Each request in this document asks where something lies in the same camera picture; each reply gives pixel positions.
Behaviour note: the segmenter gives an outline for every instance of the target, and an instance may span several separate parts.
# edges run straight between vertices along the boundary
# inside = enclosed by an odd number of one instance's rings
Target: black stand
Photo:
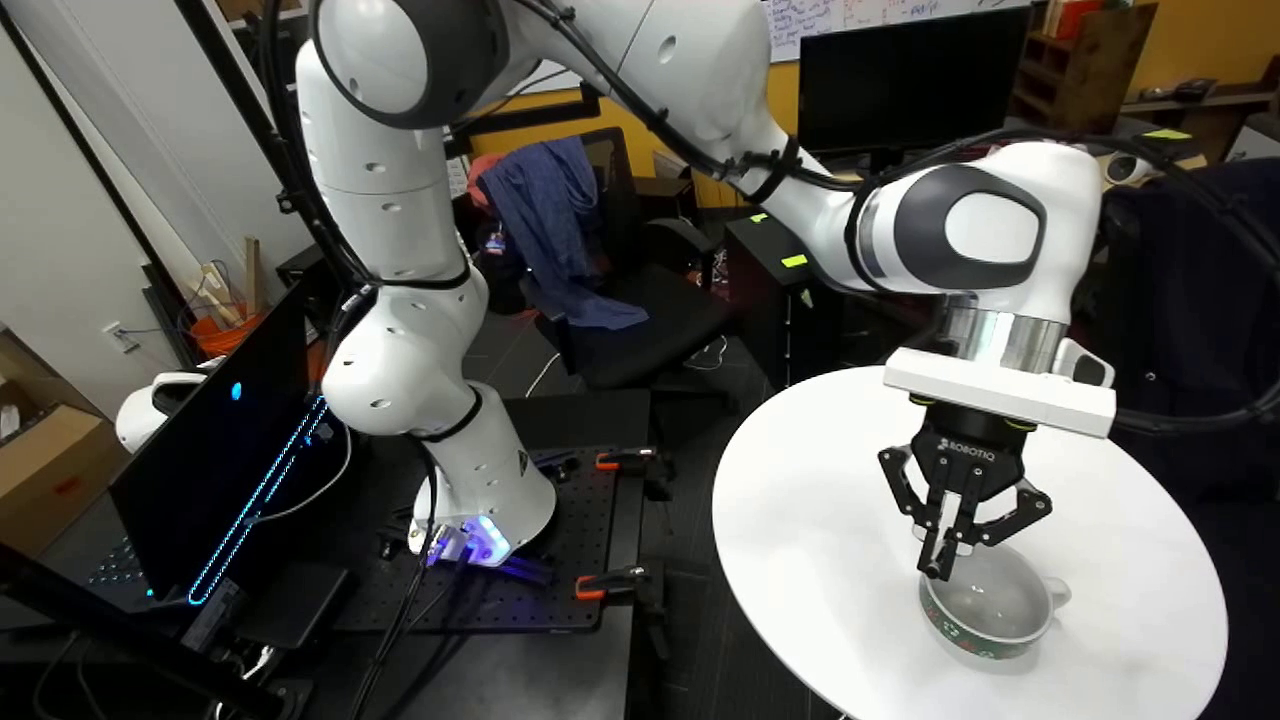
[[[209,697],[225,701],[245,717],[295,717],[290,690],[276,697],[258,684],[246,684],[210,660],[186,652],[183,643],[140,626],[133,616],[111,609],[107,599],[84,591],[80,585],[46,572],[43,565],[0,543],[0,594],[12,594],[61,625],[72,625],[96,640],[123,648],[127,655],[153,664],[158,676]]]

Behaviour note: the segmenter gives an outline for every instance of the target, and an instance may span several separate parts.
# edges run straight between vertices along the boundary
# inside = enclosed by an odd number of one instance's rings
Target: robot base
[[[426,565],[467,559],[498,566],[556,516],[556,486],[516,441],[503,400],[484,383],[477,383],[477,392],[477,420],[426,443],[435,479],[426,477],[413,500],[408,548],[414,554],[426,550]]]

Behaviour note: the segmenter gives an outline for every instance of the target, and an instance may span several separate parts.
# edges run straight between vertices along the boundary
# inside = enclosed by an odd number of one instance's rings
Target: black clamp
[[[551,482],[567,482],[579,473],[579,460],[567,446],[536,446],[528,457]]]
[[[672,660],[672,640],[662,633],[662,565],[633,565],[604,576],[576,576],[570,599],[579,605],[634,605],[650,655],[662,664]]]
[[[595,473],[604,477],[640,477],[649,500],[672,500],[674,462],[656,446],[604,446],[595,457]]]

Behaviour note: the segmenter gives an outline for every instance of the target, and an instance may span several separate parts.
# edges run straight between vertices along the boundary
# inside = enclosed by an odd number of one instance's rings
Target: white wall
[[[142,253],[0,31],[0,322],[16,326],[96,408],[177,366],[140,297]],[[121,356],[103,322],[142,345]]]
[[[91,120],[84,116],[84,107],[75,102],[75,97],[46,72],[46,82],[61,92],[65,107],[72,110],[80,137],[86,141],[91,154],[100,158],[100,169],[107,172],[107,179],[114,185],[121,200],[127,204],[133,221],[140,224],[140,233],[149,235],[153,253],[158,257],[158,265],[168,269],[170,281],[183,276],[201,276],[201,261],[193,257],[193,246],[177,235],[177,227],[168,224],[168,217],[153,204],[153,196],[136,185],[136,175],[123,169],[123,158],[114,154],[114,148],[103,141],[103,132],[91,129]]]
[[[225,261],[234,276],[245,235],[263,238],[267,269],[310,242],[295,217],[276,210],[281,179],[177,0],[2,8],[195,261]]]

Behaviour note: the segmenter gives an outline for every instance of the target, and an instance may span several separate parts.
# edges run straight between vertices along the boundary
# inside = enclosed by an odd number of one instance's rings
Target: cable
[[[708,175],[724,175],[727,163],[702,154],[694,145],[688,145],[672,124],[669,124],[669,110],[656,110],[644,102],[640,92],[633,92],[633,82],[611,72],[611,65],[570,27],[570,10],[558,10],[544,0],[516,0],[525,4],[530,16],[541,16],[551,31],[558,31],[601,75],[604,82],[615,92],[615,98],[623,107],[633,107],[649,129],[650,137],[658,137],[674,154],[685,154],[693,169],[708,172]]]
[[[530,395],[530,392],[548,379],[548,371],[556,366],[556,358],[558,358],[558,351],[544,358],[544,366],[541,366],[536,379],[525,389],[525,395]]]
[[[422,586],[422,579],[426,579],[426,572],[431,572],[426,554],[431,554],[435,509],[439,509],[435,460],[426,457],[426,446],[422,446],[414,437],[408,437],[408,441],[413,441],[414,457],[422,457],[422,462],[426,462],[426,482],[431,482],[426,548],[422,548],[418,566],[413,572],[413,579],[408,579],[408,586],[403,586],[403,594],[398,594],[398,605],[396,605],[391,625],[382,626],[382,634],[377,640],[377,648],[370,648],[370,655],[368,655],[368,664],[365,664],[365,671],[358,671],[354,701],[350,701],[350,713],[346,713],[350,720],[358,720],[358,717],[368,713],[368,697],[370,697],[370,686],[377,686],[377,676],[388,669],[388,655],[391,655],[391,648],[398,643],[398,634],[403,634],[403,626],[408,626],[408,609],[413,609],[414,591]]]
[[[286,98],[282,98],[282,75],[281,75],[281,0],[258,0],[258,37],[256,37],[256,68],[263,72],[272,120],[276,120],[276,145],[282,163],[290,158],[290,132],[282,132]]]
[[[334,345],[354,326],[354,321],[370,306],[377,284],[358,284],[328,321],[322,345],[328,358],[334,356]]]
[[[91,713],[96,720],[107,720],[107,713],[96,705],[96,690],[86,686],[86,676],[84,676],[86,652],[91,652],[91,640],[84,640],[84,648],[80,648],[80,655],[75,655],[75,684],[80,684],[80,690],[84,690],[86,713]]]
[[[812,185],[812,189],[825,189],[825,190],[862,190],[862,189],[869,189],[862,179],[825,175],[825,172],[812,172],[812,169],[802,169],[802,163],[783,163],[779,154],[755,154],[755,151],[749,151],[749,154],[741,158],[741,169],[783,172],[783,175],[792,175],[792,179],[801,179],[801,185]]]
[[[263,513],[256,524],[276,524],[276,520],[286,520],[286,516],[310,509],[322,491],[331,491],[346,477],[350,457],[354,457],[354,430],[345,427],[345,460],[338,460],[338,469],[310,495],[304,495],[304,500],[295,500],[295,503],[286,503],[281,513]]]
[[[1059,145],[1072,145],[1068,137],[1059,132],[1048,132],[1048,129],[989,129],[989,132],[977,132],[977,137],[961,137],[951,145],[935,145],[919,154],[910,154],[909,163],[890,169],[890,172],[880,172],[876,185],[890,185],[900,175],[910,175],[927,163],[951,163],[951,158],[972,158],[972,154],[983,154],[977,148],[995,148],[995,145],[1021,145],[1021,141],[1059,141]]]
[[[43,664],[43,671],[39,671],[39,678],[37,678],[37,686],[30,686],[30,713],[37,713],[39,720],[57,720],[57,717],[46,713],[46,705],[43,705],[43,690],[46,690],[53,671],[72,655],[75,643],[80,643],[80,633],[72,633],[72,634],[57,648],[57,655]]]
[[[525,82],[516,82],[498,102],[484,107],[479,116],[492,116],[492,110],[509,107],[516,97],[525,97],[525,92],[530,92],[541,82],[551,82],[556,75],[567,75],[567,68],[548,72],[548,75],[528,75]]]
[[[439,633],[450,633],[450,634],[442,634],[435,648],[431,648],[431,655],[422,660],[422,669],[414,671],[414,678],[398,690],[398,701],[388,708],[388,717],[403,717],[403,708],[408,708],[408,701],[413,701],[413,690],[418,690],[422,684],[431,684],[442,669],[447,669],[447,660],[467,643],[467,633],[459,633],[467,618],[459,618],[459,605],[465,605],[465,591],[467,591],[467,572],[472,565],[467,565],[467,554],[459,554],[459,565],[456,565],[456,576],[450,576],[450,585],[447,585],[447,605],[442,605],[442,616],[439,616]]]
[[[1131,141],[1101,137],[1093,141],[1096,148],[1129,151],[1147,158],[1171,189],[1178,189],[1187,200],[1206,207],[1239,246],[1261,265],[1261,270],[1280,286],[1280,238],[1228,190],[1205,185],[1201,175],[1174,169],[1168,154],[1147,151]],[[1116,410],[1116,430],[1134,437],[1134,441],[1178,441],[1178,437],[1213,437],[1213,430],[1231,430],[1244,424],[1270,424],[1280,408],[1280,376],[1244,408],[1217,410],[1217,416],[1157,416],[1157,410],[1134,410],[1120,408]]]
[[[258,643],[252,669],[245,669],[234,652],[233,652],[228,660],[234,664],[234,676],[238,676],[238,678],[252,678],[256,671],[263,671],[263,669],[276,660],[276,648],[272,648],[272,643]],[[210,705],[209,705],[209,720],[225,720],[225,717],[228,717],[228,705],[225,705],[225,701],[210,701]]]
[[[727,335],[715,335],[712,345],[694,349],[694,351],[685,358],[685,366],[712,376],[712,371],[724,371],[724,358],[727,358]]]

